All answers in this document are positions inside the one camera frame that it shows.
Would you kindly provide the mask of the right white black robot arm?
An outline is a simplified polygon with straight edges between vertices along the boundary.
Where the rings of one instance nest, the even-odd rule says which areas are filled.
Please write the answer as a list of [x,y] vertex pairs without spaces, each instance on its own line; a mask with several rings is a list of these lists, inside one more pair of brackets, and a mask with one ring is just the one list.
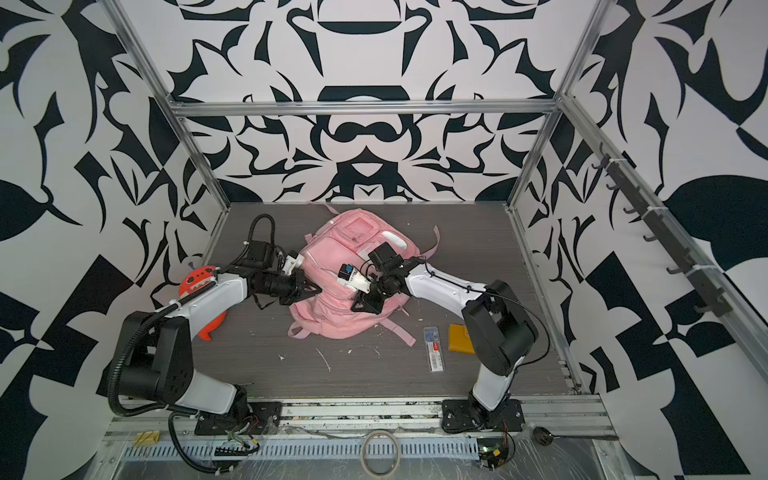
[[535,315],[519,303],[509,285],[449,275],[421,257],[403,258],[387,243],[375,248],[369,260],[376,274],[356,294],[352,310],[379,314],[387,299],[404,294],[460,317],[480,361],[470,406],[482,417],[501,412],[517,369],[539,337]]

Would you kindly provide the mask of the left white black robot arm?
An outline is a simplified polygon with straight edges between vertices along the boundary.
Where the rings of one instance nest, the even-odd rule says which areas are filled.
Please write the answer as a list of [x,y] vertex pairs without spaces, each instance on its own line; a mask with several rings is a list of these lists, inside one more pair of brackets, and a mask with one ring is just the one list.
[[106,381],[107,401],[120,417],[155,410],[203,414],[243,421],[247,391],[200,373],[193,340],[216,318],[242,302],[268,296],[291,306],[321,293],[286,254],[271,231],[265,240],[249,235],[226,267],[212,269],[201,286],[154,312],[134,312],[123,322]]

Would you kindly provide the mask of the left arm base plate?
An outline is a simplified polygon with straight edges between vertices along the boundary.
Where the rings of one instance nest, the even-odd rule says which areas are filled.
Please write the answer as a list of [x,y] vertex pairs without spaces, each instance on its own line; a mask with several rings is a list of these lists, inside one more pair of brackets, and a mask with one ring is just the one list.
[[262,435],[280,425],[283,404],[278,401],[236,404],[226,414],[202,414],[197,420],[197,436],[225,435],[234,431],[242,435]]

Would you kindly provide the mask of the pink student backpack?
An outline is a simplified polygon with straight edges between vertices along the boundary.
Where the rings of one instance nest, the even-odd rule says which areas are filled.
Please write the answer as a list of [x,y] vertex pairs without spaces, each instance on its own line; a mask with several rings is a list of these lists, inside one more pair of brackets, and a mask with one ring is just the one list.
[[288,336],[305,339],[312,334],[330,339],[346,339],[380,325],[413,346],[415,338],[389,319],[403,308],[408,296],[396,294],[383,302],[374,313],[352,310],[359,293],[373,291],[373,264],[369,254],[388,244],[403,258],[430,258],[436,247],[421,251],[417,245],[376,214],[354,209],[337,213],[315,234],[305,237],[307,245],[300,251],[299,267],[305,277],[320,287],[321,292],[289,307],[293,323]]

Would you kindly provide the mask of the clear pen refill box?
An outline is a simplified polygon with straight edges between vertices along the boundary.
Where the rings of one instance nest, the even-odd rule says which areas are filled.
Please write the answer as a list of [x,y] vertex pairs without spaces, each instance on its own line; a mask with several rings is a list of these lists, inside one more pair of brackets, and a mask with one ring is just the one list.
[[425,327],[424,341],[427,350],[430,372],[443,372],[444,362],[438,328],[434,326]]

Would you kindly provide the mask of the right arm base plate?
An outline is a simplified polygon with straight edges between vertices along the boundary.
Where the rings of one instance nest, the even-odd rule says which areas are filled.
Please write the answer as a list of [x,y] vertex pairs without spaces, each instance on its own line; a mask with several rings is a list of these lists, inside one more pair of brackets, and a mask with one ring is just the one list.
[[521,403],[511,398],[504,399],[495,410],[487,410],[473,397],[444,400],[441,408],[441,429],[448,434],[520,432],[525,424]]

